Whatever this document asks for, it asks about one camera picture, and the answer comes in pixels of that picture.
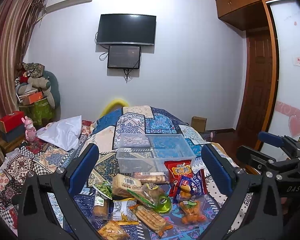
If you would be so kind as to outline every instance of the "red box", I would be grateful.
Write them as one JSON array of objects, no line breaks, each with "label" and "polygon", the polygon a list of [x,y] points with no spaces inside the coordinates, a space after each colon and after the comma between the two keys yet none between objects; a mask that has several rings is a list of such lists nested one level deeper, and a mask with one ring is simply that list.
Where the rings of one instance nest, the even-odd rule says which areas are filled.
[{"label": "red box", "polygon": [[37,92],[37,93],[34,93],[32,95],[29,95],[29,96],[23,98],[22,99],[22,104],[24,106],[30,105],[30,104],[32,104],[32,103],[34,103],[36,101],[39,101],[42,98],[43,98],[42,92]]},{"label": "red box", "polygon": [[17,126],[22,124],[21,118],[25,117],[25,113],[22,111],[14,111],[12,114],[8,114],[0,119],[0,131],[7,133]]}]

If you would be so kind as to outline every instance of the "wooden floor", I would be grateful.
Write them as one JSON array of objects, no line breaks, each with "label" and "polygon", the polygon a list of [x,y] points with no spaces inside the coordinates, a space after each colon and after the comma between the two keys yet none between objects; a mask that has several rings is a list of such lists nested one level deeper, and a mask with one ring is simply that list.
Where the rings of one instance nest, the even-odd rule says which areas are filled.
[{"label": "wooden floor", "polygon": [[244,143],[235,132],[216,133],[212,141],[220,144],[238,166],[245,167],[236,157],[237,148]]}]

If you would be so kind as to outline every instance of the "white pillow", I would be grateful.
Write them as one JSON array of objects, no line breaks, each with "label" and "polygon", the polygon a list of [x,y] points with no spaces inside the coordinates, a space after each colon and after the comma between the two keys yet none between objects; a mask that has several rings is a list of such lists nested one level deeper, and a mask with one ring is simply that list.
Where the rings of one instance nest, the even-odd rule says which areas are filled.
[{"label": "white pillow", "polygon": [[38,138],[60,147],[65,151],[71,149],[76,150],[79,147],[81,126],[81,115],[62,119],[51,124],[44,133],[38,135]]}]

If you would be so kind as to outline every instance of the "pink heart sticker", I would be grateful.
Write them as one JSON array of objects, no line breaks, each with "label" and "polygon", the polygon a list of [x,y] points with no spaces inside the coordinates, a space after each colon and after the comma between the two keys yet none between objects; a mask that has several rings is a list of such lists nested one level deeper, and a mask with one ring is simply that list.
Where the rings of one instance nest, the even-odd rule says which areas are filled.
[{"label": "pink heart sticker", "polygon": [[289,129],[293,138],[300,135],[300,119],[295,115],[289,117]]}]

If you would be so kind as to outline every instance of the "black television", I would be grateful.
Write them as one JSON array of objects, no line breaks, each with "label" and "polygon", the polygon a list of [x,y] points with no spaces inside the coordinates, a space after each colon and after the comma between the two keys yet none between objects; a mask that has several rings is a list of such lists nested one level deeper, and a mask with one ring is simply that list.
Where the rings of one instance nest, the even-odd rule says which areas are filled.
[{"label": "black television", "polygon": [[156,16],[142,14],[101,14],[97,44],[154,46]]}]

